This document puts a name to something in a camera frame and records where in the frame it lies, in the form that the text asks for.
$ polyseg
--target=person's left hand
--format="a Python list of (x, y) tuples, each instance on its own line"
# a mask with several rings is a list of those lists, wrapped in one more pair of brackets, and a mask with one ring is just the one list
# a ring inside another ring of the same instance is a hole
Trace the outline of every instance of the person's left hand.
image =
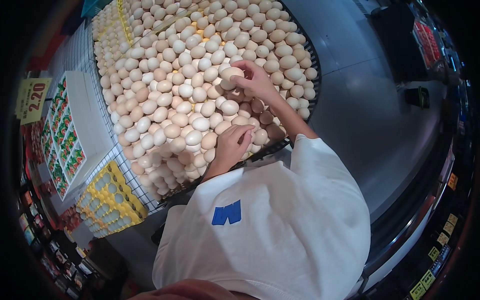
[(252, 142), (253, 125), (233, 125), (218, 137), (218, 146), (212, 164), (229, 170), (247, 151)]

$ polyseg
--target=yellow tag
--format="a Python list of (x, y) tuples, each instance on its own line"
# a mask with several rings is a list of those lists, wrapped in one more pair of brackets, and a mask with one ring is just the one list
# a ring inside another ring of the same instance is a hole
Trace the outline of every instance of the yellow tag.
[(452, 223), (446, 221), (445, 222), (445, 226), (444, 226), (444, 230), (446, 233), (448, 233), (450, 236), (452, 235), (452, 232), (453, 232), (453, 229), (455, 228), (455, 226), (453, 226)]
[(458, 221), (458, 218), (456, 216), (454, 216), (453, 214), (450, 214), (448, 216), (448, 222), (452, 223), (453, 226), (456, 225), (456, 222)]
[(438, 237), (437, 242), (439, 242), (440, 244), (442, 244), (442, 246), (444, 246), (445, 244), (448, 243), (448, 240), (449, 240), (448, 236), (442, 232)]
[(435, 276), (433, 276), (432, 272), (428, 270), (425, 275), (421, 278), (420, 282), (422, 283), (423, 287), (425, 290), (428, 290), (428, 288), (432, 285), (432, 282), (435, 280)]
[(452, 190), (455, 190), (457, 181), (458, 177), (454, 173), (451, 173), (450, 178), (448, 179), (448, 186), (451, 187)]
[(410, 291), (410, 295), (412, 296), (413, 300), (418, 300), (420, 299), (427, 290), (423, 287), (421, 282), (418, 282), (413, 289)]
[(42, 116), (43, 102), (50, 87), (51, 78), (29, 78), (20, 83), (16, 114), (20, 125), (37, 122)]
[(440, 254), (440, 251), (438, 251), (438, 249), (433, 246), (432, 249), (430, 250), (430, 252), (428, 252), (428, 256), (433, 260), (435, 261), (437, 259), (437, 256)]

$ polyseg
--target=t-shirt sleeve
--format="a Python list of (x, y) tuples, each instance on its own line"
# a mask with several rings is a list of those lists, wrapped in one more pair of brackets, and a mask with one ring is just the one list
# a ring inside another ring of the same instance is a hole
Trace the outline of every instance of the t-shirt sleeve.
[(321, 138), (309, 139), (297, 134), (290, 170), (311, 184), (318, 184), (319, 180), (340, 181), (354, 186), (360, 192), (338, 155)]

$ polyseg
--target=red product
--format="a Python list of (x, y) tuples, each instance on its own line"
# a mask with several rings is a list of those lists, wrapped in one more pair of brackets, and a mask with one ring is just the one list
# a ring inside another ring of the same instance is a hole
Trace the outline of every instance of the red product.
[(77, 228), (82, 222), (80, 214), (77, 213), (74, 205), (60, 215), (60, 220), (70, 232)]

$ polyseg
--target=supermarket aisle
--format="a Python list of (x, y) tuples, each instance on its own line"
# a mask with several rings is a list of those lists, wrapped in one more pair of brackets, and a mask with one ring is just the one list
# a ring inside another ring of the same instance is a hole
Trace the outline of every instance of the supermarket aisle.
[(322, 66), (322, 93), (311, 126), (357, 180), (373, 222), (408, 185), (431, 148), (443, 85), (421, 83), (430, 91), (430, 109), (404, 104), (376, 33), (358, 6), (370, 12), (378, 7), (373, 0), (284, 3), (301, 21)]

